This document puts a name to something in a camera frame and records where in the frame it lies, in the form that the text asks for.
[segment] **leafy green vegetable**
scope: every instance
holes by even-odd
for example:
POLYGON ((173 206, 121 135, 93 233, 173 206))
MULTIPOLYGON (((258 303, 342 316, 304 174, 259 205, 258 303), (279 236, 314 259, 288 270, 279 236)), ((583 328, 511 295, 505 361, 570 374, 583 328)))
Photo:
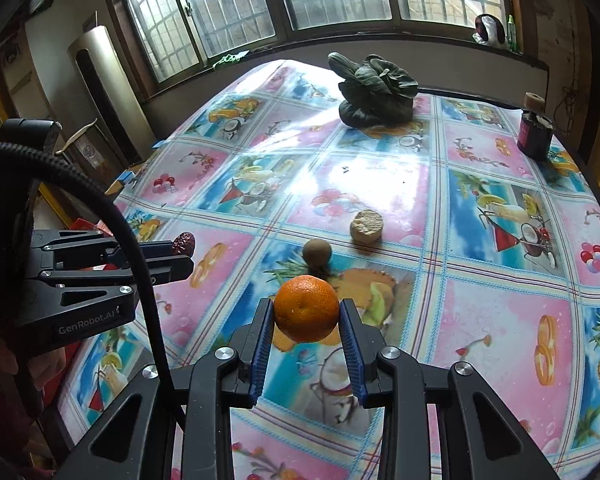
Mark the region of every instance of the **leafy green vegetable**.
POLYGON ((347 126, 393 126, 413 118, 413 99, 418 94, 418 83, 395 63, 370 54, 360 65, 332 52, 329 67, 344 78, 338 87, 345 101, 338 111, 347 126))

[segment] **wall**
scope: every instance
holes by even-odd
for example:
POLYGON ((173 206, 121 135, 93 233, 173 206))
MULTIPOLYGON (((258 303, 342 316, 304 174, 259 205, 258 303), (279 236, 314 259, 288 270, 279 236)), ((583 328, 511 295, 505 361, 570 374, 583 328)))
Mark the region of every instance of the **wall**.
POLYGON ((150 99, 143 105, 144 113, 156 137, 164 138, 251 68, 276 59, 328 68, 327 56, 334 51, 355 61, 371 53, 379 54, 403 67, 425 88, 481 95, 515 105, 522 105, 525 92, 546 92, 546 71, 511 57, 458 44, 361 38, 290 48, 186 80, 150 99))
POLYGON ((33 208, 33 228, 53 229, 55 231, 65 229, 65 226, 58 218, 58 215, 40 195, 37 197, 36 205, 33 208))
POLYGON ((538 59, 549 66, 546 114, 570 144, 582 137, 589 101, 591 49, 586 8, 580 0, 532 0, 538 59))
MULTIPOLYGON (((66 51, 82 35, 82 24, 94 11, 98 22, 113 31, 105 0, 54 0, 51 8, 33 16, 25 26, 31 57, 52 115, 69 135, 96 117, 66 51)), ((111 36, 116 51, 122 52, 118 39, 111 36)), ((123 56, 120 61, 130 73, 123 56)))

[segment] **table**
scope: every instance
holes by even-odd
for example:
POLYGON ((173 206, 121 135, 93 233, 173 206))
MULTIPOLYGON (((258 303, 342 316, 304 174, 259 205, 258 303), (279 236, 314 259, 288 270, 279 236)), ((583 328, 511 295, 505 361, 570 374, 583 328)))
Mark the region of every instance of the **table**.
MULTIPOLYGON (((324 238, 328 280, 389 344, 471 362, 561 477, 581 478, 600 460, 600 204, 578 166, 557 139, 549 161, 523 156, 521 111, 484 102, 421 93, 404 127, 347 128, 338 81, 292 61, 251 70, 116 200, 139 240, 196 237, 192 277, 155 289, 173 365, 224 346, 324 238), (384 217, 372 246, 349 236, 364 208, 384 217)), ((83 345, 59 401, 74 441, 151 361, 146 347, 140 311, 83 345)), ((381 429, 381 410, 350 394, 337 332, 277 336, 257 407, 232 413, 235 477, 372 478, 381 429)))

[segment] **orange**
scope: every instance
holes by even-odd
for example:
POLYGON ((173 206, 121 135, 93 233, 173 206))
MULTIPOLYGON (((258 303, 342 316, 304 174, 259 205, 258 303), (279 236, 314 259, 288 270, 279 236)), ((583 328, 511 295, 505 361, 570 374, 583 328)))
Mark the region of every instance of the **orange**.
POLYGON ((296 343, 314 343, 327 337, 340 315, 334 288, 306 274, 285 282, 273 300, 276 325, 296 343))
POLYGON ((336 346, 339 345, 342 341, 340 340, 340 330, 336 325, 331 333, 325 337, 324 339, 320 339, 320 344, 325 346, 336 346))
POLYGON ((273 326, 273 346, 275 346, 281 352, 289 352, 296 346, 295 341, 291 341, 286 335, 280 332, 277 325, 273 326))

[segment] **red object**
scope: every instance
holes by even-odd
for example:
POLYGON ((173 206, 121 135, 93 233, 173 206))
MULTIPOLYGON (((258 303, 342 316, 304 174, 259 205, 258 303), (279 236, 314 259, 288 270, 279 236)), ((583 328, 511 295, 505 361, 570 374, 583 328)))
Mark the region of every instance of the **red object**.
POLYGON ((62 370, 58 375, 56 375, 53 379, 51 379, 47 384, 45 384, 45 407, 49 406, 56 396, 56 392, 60 387, 60 383, 62 382, 62 378, 64 377, 65 372, 69 369, 71 361, 73 360, 75 353, 80 348, 82 343, 80 341, 76 343, 71 343, 64 347, 64 355, 66 356, 66 366, 64 370, 62 370))
POLYGON ((593 266, 594 269, 596 269, 598 272, 600 272, 600 260, 593 260, 593 263, 591 265, 593 266))
POLYGON ((493 233, 496 238, 496 250, 498 252, 510 249, 520 241, 495 222, 493 223, 493 233))
POLYGON ((520 130, 518 131, 518 147, 521 145, 526 148, 526 138, 529 135, 529 125, 525 121, 520 121, 520 130))
POLYGON ((329 204, 324 212, 327 213, 328 216, 340 216, 344 213, 344 207, 342 204, 329 204))
POLYGON ((109 228, 106 225, 104 225, 103 222, 99 222, 98 224, 99 225, 96 225, 96 229, 102 231, 107 236, 113 236, 113 233, 109 231, 109 228))
POLYGON ((98 228, 95 224, 85 220, 84 218, 77 218, 74 223, 69 227, 71 231, 97 231, 98 228))
POLYGON ((311 205, 316 206, 318 204, 328 204, 329 199, 324 195, 318 195, 311 200, 311 205))
POLYGON ((188 231, 180 233, 171 243, 171 254, 186 254, 190 258, 195 249, 196 237, 188 231))
POLYGON ((96 382, 96 391, 93 393, 93 397, 91 397, 89 409, 101 413, 104 411, 104 402, 102 402, 102 393, 100 392, 100 381, 96 382))
POLYGON ((244 193, 238 189, 234 180, 231 179, 231 187, 229 188, 229 191, 226 192, 226 195, 222 197, 220 203, 222 204, 224 202, 229 202, 229 200, 235 200, 236 198, 240 198, 242 195, 244 195, 244 193))
POLYGON ((337 189, 333 189, 333 188, 329 188, 329 189, 325 189, 321 195, 325 198, 327 198, 328 200, 335 200, 337 198, 340 198, 340 196, 342 195, 342 193, 337 190, 337 189))

